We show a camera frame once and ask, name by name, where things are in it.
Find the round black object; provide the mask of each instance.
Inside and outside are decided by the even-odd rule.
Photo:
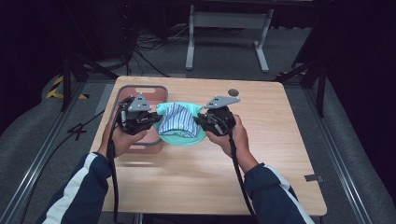
[[[229,89],[228,90],[228,94],[231,96],[238,96],[239,95],[239,91],[236,89]]]

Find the plastic bin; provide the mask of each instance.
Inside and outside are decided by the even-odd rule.
[[[113,106],[111,116],[115,116],[118,103],[128,96],[136,96],[142,92],[148,103],[151,105],[149,112],[155,112],[157,104],[165,103],[168,100],[168,90],[164,86],[140,86],[140,85],[127,85],[120,88],[116,101]],[[127,152],[131,153],[157,153],[163,149],[163,140],[157,134],[154,127],[148,130],[148,134],[139,142],[131,145]]]

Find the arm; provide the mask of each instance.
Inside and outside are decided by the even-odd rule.
[[[260,223],[313,223],[300,206],[291,185],[272,166],[259,164],[249,151],[248,134],[239,116],[234,115],[233,140],[236,157],[245,173],[245,190],[253,201],[253,207]],[[215,144],[221,146],[231,157],[228,136],[215,136],[206,133]]]
[[[110,129],[111,125],[107,124],[97,152],[85,155],[81,159],[68,182],[52,196],[37,223],[98,222],[108,190],[106,180],[111,176],[106,158]],[[143,131],[129,135],[116,128],[113,133],[116,156],[120,156],[146,134],[147,132]]]

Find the wooden table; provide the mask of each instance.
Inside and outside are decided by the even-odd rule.
[[[119,89],[125,85],[163,85],[168,102],[204,105],[214,95],[237,89],[241,102],[229,105],[238,114],[249,136],[256,159],[275,168],[292,184],[311,216],[327,208],[316,181],[302,137],[283,86],[275,82],[168,77],[119,77],[91,151],[97,150]],[[157,154],[127,153],[116,159],[120,211],[132,213],[247,215],[232,160],[207,138],[197,145],[164,144]],[[111,178],[104,211],[112,211]]]

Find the sleeve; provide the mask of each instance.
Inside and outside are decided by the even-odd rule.
[[[314,223],[289,182],[272,166],[261,163],[249,170],[245,189],[260,223]]]
[[[37,223],[97,223],[110,176],[104,156],[98,153],[84,156],[69,181],[52,196]]]

